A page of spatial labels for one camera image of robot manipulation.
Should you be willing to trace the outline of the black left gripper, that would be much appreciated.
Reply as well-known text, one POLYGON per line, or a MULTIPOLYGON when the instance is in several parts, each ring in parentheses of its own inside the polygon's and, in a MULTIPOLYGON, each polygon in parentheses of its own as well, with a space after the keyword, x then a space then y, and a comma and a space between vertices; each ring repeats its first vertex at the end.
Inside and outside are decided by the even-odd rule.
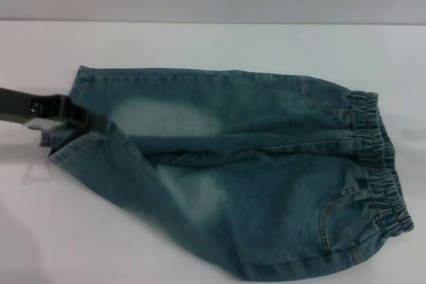
POLYGON ((33 118, 33 129, 50 130, 70 126, 83 130, 104 131, 107 119, 88 108, 75 104, 68 96, 32 96, 1 88, 1 120, 24 124, 33 118))

